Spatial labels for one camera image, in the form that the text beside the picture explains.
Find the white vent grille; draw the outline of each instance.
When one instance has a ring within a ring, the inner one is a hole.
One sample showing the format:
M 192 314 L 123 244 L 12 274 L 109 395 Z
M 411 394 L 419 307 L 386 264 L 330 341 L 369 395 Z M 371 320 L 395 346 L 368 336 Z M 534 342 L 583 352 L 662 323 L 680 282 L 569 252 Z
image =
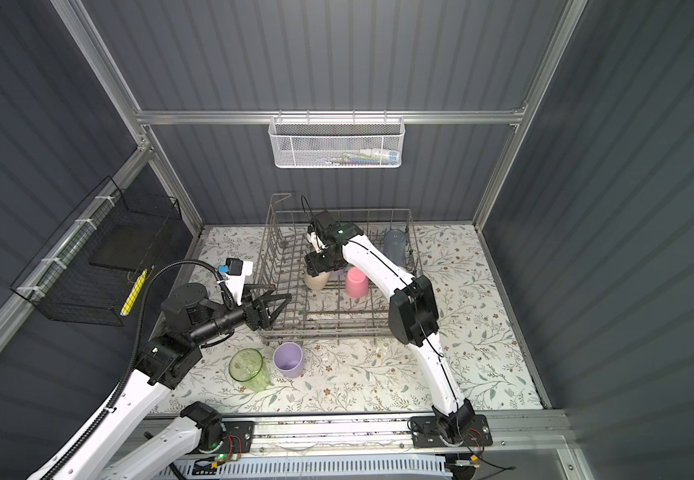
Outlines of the white vent grille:
M 273 117 L 269 122 L 275 166 L 280 168 L 397 168 L 404 136 L 402 118 L 323 124 Z
M 451 478 L 445 470 L 445 458 L 419 454 L 387 454 L 367 456 L 265 457 L 241 458 L 220 466 L 216 473 L 192 473 L 194 460 L 178 460 L 174 464 L 187 478 Z M 164 468 L 153 480 L 175 479 Z

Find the beige cup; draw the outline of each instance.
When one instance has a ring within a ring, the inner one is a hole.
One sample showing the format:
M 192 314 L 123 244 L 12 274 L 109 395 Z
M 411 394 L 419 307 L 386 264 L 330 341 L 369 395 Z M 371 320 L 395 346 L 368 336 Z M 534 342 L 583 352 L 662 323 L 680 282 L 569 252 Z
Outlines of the beige cup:
M 307 285 L 310 290 L 323 290 L 323 287 L 329 282 L 330 278 L 331 272 L 321 272 L 317 276 L 311 276 L 307 272 L 304 272 L 304 284 Z

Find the yellow brush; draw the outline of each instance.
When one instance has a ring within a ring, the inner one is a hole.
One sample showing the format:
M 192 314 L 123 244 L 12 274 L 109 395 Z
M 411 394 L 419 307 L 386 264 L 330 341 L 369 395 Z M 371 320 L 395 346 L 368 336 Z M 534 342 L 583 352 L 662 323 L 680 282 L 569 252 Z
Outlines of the yellow brush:
M 139 290 L 142 290 L 142 285 L 144 285 L 144 278 L 148 275 L 148 269 L 144 269 L 144 272 L 137 278 L 134 282 L 134 286 L 131 288 L 131 293 L 128 294 L 126 302 L 123 304 L 121 309 L 121 316 L 126 316 L 131 313 L 131 307 L 134 306 L 134 302 L 137 301 L 137 296 L 139 296 Z

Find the black mounting plate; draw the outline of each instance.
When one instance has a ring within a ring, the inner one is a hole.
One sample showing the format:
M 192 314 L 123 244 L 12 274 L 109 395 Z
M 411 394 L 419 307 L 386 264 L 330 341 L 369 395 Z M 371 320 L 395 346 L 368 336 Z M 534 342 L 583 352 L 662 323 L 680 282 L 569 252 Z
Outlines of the black mounting plate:
M 219 446 L 219 449 L 212 453 L 211 455 L 217 455 L 219 453 L 229 453 L 229 439 L 227 438 L 228 435 L 231 436 L 236 436 L 237 438 L 240 438 L 240 452 L 241 453 L 248 453 L 251 451 L 251 441 L 253 440 L 253 426 L 254 422 L 222 422 L 224 424 L 225 430 L 227 432 L 224 435 L 224 438 L 222 438 L 222 445 Z M 233 454 L 238 452 L 238 441 L 236 438 L 233 438 Z M 201 455 L 201 452 L 198 450 L 193 450 L 192 453 Z
M 411 417 L 410 423 L 418 425 L 424 430 L 435 430 L 435 425 L 438 419 L 435 416 L 419 416 Z M 475 432 L 470 432 L 470 428 L 476 430 L 480 433 L 478 436 Z M 491 428 L 488 426 L 488 421 L 484 415 L 476 415 L 472 418 L 472 422 L 467 428 L 462 428 L 462 437 L 465 441 L 465 445 L 472 447 L 473 450 L 477 451 L 479 447 L 489 447 L 494 445 L 494 439 L 491 437 Z M 467 433 L 471 433 L 477 441 L 470 438 Z M 427 435 L 419 432 L 418 435 L 412 436 L 414 439 L 414 448 L 444 448 L 448 447 L 441 437 L 435 433 L 432 435 Z

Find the green glass cup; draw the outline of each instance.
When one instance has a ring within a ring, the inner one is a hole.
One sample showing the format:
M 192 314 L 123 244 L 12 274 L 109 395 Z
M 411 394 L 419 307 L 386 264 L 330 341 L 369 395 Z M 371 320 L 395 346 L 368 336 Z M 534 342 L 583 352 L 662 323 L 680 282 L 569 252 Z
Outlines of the green glass cup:
M 229 360 L 229 376 L 255 392 L 262 392 L 273 384 L 262 354 L 255 349 L 244 349 L 233 355 Z

